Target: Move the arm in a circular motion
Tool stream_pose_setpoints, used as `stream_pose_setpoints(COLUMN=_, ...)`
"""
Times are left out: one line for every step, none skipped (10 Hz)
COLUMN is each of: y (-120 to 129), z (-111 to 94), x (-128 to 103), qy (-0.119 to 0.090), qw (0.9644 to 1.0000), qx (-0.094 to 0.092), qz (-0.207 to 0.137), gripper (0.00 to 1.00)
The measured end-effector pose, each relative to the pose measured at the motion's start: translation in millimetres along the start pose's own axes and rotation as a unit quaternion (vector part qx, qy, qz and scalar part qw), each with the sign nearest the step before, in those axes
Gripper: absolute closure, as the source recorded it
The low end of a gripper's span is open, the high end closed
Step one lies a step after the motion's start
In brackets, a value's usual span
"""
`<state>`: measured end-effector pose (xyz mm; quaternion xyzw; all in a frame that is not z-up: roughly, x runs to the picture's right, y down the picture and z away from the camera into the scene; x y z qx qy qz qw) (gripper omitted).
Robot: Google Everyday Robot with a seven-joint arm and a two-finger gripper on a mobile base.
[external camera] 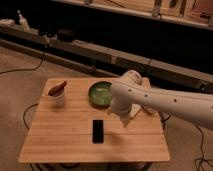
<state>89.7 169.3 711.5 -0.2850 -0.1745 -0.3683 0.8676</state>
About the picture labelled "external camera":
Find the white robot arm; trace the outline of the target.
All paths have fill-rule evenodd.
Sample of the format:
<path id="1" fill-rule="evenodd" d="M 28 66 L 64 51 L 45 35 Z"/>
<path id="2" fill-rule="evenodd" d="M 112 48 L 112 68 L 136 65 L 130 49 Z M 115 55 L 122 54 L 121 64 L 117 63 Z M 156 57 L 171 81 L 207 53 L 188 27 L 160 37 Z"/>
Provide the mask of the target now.
<path id="1" fill-rule="evenodd" d="M 144 77 L 135 70 L 128 70 L 116 78 L 110 93 L 111 110 L 119 117 L 128 115 L 132 105 L 137 104 L 213 130 L 212 94 L 146 88 Z"/>

